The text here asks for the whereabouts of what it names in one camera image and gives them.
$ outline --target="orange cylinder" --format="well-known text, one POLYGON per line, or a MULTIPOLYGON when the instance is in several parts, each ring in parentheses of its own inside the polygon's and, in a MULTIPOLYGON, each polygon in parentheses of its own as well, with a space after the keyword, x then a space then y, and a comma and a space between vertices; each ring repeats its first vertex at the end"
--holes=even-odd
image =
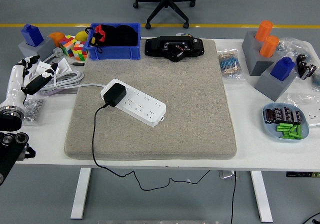
POLYGON ((265 58, 270 58, 273 53, 275 52, 275 48, 277 47, 279 43, 279 39, 276 36, 267 36, 265 38, 265 41, 262 45, 262 48, 260 49, 260 55, 265 58))
POLYGON ((273 23, 268 20, 264 20, 260 23, 259 29, 257 33, 255 34, 255 39, 264 42, 266 37, 270 34, 273 27, 273 23))

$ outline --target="plate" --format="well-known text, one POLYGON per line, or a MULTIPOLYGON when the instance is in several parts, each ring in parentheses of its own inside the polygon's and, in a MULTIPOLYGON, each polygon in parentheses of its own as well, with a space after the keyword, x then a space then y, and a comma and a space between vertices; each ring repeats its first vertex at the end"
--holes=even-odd
POLYGON ((303 114, 303 112, 291 105, 291 104, 287 104, 287 103, 270 103, 270 104, 267 104, 265 107, 263 107, 262 109, 262 121, 263 121, 263 124, 264 124, 264 127, 265 129, 267 130, 267 132, 273 136, 274 138, 276 138, 278 141, 282 141, 282 142, 298 142, 302 139, 283 139, 281 138, 283 136, 283 133, 282 132, 277 132, 277 126, 279 125, 278 123, 265 123, 265 117, 264 117, 264 112, 266 109, 274 109, 274 108, 284 108, 284 107, 287 107, 290 109, 290 111, 299 111, 300 112, 300 115, 301 115, 301 136, 302 136, 302 139, 305 139, 308 134, 309 134, 309 126, 308 126, 308 123, 306 121, 306 118, 305 118, 305 115, 303 114))

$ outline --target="chair base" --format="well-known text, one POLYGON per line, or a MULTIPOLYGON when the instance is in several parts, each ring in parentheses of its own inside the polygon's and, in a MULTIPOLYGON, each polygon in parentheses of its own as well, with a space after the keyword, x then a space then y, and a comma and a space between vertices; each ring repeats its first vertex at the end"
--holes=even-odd
POLYGON ((149 18, 146 20, 146 29, 151 28, 150 21, 159 13, 159 11, 162 8, 172 8, 177 14, 179 14, 184 20, 184 28, 189 28, 189 18, 182 12, 182 10, 175 4, 175 2, 190 2, 190 7, 194 7, 196 5, 196 0, 135 0, 135 3, 133 3, 134 8, 139 7, 139 2, 158 2, 158 6, 154 9, 154 11, 151 13, 149 18))

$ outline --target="gray floor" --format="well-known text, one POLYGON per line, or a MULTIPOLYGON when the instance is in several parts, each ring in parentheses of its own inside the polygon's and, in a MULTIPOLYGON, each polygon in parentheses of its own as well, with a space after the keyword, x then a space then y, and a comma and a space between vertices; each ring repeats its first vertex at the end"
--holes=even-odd
MULTIPOLYGON (((193 23, 320 24, 319 0, 196 0, 179 4, 193 23)), ((132 7, 134 0, 0 0, 3 23, 144 23, 154 4, 132 7)), ((162 10, 153 23, 181 23, 172 10, 162 10)), ((43 35, 61 31, 75 35, 83 28, 41 27, 43 35)), ((20 27, 0 27, 0 100, 5 99, 11 67, 21 60, 20 27)), ((142 28, 144 37, 188 32, 200 38, 243 39, 248 28, 142 28)), ((278 37, 310 42, 320 55, 319 29, 273 29, 278 37)), ((100 220, 209 220, 230 223, 234 180, 220 180, 211 171, 198 185, 171 184, 143 192, 133 177, 117 178, 105 170, 92 172, 82 221, 69 220, 77 186, 78 168, 16 165, 0 187, 0 223, 98 223, 100 220)), ((161 186, 169 177, 197 181, 203 171, 138 170, 145 188, 161 186)), ((234 201, 234 224, 260 223, 250 173, 239 172, 234 201)), ((263 172, 275 224, 302 223, 320 211, 320 180, 286 178, 283 172, 263 172)))

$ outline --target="felt pad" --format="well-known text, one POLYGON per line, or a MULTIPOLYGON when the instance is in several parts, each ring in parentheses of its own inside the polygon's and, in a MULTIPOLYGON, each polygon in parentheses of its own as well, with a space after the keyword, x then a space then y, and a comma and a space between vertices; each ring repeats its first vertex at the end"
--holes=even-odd
MULTIPOLYGON (((237 151, 216 45, 203 40, 204 55, 174 63, 144 54, 140 60, 88 60, 82 83, 117 78, 166 104, 164 120, 150 127, 107 107, 96 116, 95 157, 100 160, 230 159, 237 151)), ((92 159, 95 111, 105 103, 100 87, 79 88, 64 151, 92 159)))

